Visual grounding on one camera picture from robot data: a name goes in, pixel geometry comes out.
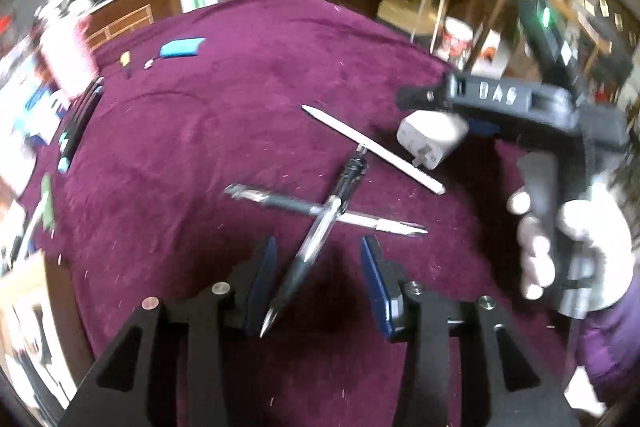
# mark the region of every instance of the wooden cabinet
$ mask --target wooden cabinet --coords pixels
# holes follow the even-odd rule
[[[110,39],[171,15],[170,0],[109,0],[92,13],[89,44],[96,49]]]

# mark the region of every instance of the screw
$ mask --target screw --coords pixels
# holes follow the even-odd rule
[[[412,295],[420,295],[422,293],[422,285],[417,281],[409,281],[404,288]]]
[[[225,295],[229,293],[231,286],[227,282],[216,282],[212,287],[211,291],[216,295]]]
[[[145,300],[142,301],[142,307],[145,310],[153,310],[158,307],[159,303],[160,303],[160,300],[158,299],[158,297],[147,297]]]
[[[495,308],[495,301],[489,295],[483,295],[479,298],[478,304],[480,304],[481,308],[487,311],[491,311]]]

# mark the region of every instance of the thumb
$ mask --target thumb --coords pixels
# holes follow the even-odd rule
[[[565,203],[558,212],[558,228],[574,241],[588,241],[605,254],[631,251],[625,216],[603,184],[591,188],[591,201]]]
[[[558,212],[558,228],[574,241],[585,241],[593,228],[593,211],[591,201],[567,201]]]

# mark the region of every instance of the finger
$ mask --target finger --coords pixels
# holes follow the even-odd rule
[[[516,190],[507,201],[507,210],[515,216],[523,216],[531,209],[531,198],[524,187]]]
[[[549,256],[531,257],[522,252],[520,264],[530,281],[543,288],[551,286],[556,278],[556,267]]]
[[[535,217],[529,215],[522,218],[518,225],[517,239],[522,249],[530,256],[548,257],[551,242],[546,237],[542,224]]]
[[[543,289],[535,284],[526,273],[522,274],[520,291],[522,292],[522,296],[530,301],[540,299],[543,294]]]
[[[592,223],[593,203],[591,201],[567,201],[558,211],[558,228],[574,241],[587,239]]]

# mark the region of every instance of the hand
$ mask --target hand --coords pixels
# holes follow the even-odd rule
[[[565,203],[558,211],[558,228],[574,241],[586,241],[596,250],[596,280],[589,308],[596,311],[611,306],[625,294],[633,277],[634,256],[628,224],[606,185],[594,184],[591,198]],[[509,198],[507,208],[517,216],[526,214],[518,226],[520,289],[524,298],[539,299],[543,289],[556,278],[549,238],[539,220],[529,214],[530,198],[523,189]]]

